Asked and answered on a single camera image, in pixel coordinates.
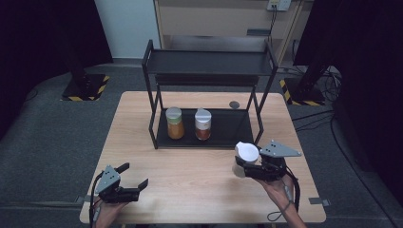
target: yellow and black tape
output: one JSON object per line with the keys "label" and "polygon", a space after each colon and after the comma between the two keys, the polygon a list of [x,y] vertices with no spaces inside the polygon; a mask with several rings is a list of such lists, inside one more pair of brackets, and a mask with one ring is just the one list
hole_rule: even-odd
{"label": "yellow and black tape", "polygon": [[294,101],[290,94],[290,91],[288,90],[287,84],[285,84],[285,81],[280,80],[279,84],[281,85],[285,101],[287,102],[288,105],[312,105],[312,106],[325,105],[325,103],[322,101]]}
{"label": "yellow and black tape", "polygon": [[81,101],[97,101],[102,93],[105,90],[107,81],[109,80],[109,76],[105,76],[102,83],[100,84],[100,87],[98,88],[97,94],[95,96],[68,96],[68,97],[62,97],[62,101],[73,101],[73,102],[81,102]]}

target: jar with spices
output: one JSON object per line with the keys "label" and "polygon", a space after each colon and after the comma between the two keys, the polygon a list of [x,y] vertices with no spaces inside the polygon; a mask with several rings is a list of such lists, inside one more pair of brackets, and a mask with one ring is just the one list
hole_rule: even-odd
{"label": "jar with spices", "polygon": [[211,113],[203,108],[198,108],[195,114],[196,137],[205,141],[211,135]]}
{"label": "jar with spices", "polygon": [[170,107],[165,112],[168,123],[168,136],[173,140],[178,140],[184,135],[182,122],[182,111],[178,107]]}

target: wooden table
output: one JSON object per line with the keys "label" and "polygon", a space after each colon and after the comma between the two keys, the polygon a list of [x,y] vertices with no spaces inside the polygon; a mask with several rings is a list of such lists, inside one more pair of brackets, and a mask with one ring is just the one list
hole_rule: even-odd
{"label": "wooden table", "polygon": [[[237,101],[243,108],[249,96],[250,93],[163,92],[163,101],[165,106],[190,108],[229,108],[231,101]],[[122,187],[135,188],[149,179],[139,201],[124,208],[118,223],[267,223],[267,214],[278,211],[258,183],[233,174],[234,150],[154,149],[147,130],[150,116],[146,92],[129,91],[122,95],[94,173],[95,178],[108,164],[118,167],[130,162],[130,168],[121,175]],[[250,116],[252,128],[258,131],[254,108],[250,109]],[[261,117],[264,133],[259,146],[273,139],[302,152],[280,94],[268,95]],[[324,221],[322,205],[310,204],[308,200],[317,198],[318,193],[303,152],[302,157],[287,158],[286,162],[299,179],[302,219]],[[88,206],[89,203],[85,203],[80,215],[85,223],[88,223]]]}

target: power outlet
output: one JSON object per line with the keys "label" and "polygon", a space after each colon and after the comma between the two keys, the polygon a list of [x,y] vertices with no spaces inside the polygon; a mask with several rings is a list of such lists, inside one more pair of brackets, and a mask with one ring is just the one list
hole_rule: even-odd
{"label": "power outlet", "polygon": [[267,10],[287,11],[290,8],[291,0],[269,0]]}

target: black metal shelf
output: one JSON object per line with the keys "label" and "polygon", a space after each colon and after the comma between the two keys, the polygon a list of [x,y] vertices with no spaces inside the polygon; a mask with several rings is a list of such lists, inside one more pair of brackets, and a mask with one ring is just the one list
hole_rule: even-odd
{"label": "black metal shelf", "polygon": [[[228,147],[237,142],[258,143],[263,132],[260,112],[278,69],[276,58],[267,41],[264,51],[199,51],[155,49],[150,40],[142,61],[144,79],[152,109],[148,130],[154,147]],[[151,91],[149,75],[155,75],[157,95]],[[256,97],[256,87],[260,76],[269,76],[260,102]],[[179,140],[171,140],[167,135],[167,122],[163,106],[161,86],[246,86],[251,87],[251,96],[245,109],[211,109],[212,134],[207,141],[199,141],[194,132],[196,109],[180,107],[185,134]],[[249,118],[249,108],[253,103],[259,133],[254,139]],[[158,134],[153,131],[157,107],[160,104]]]}

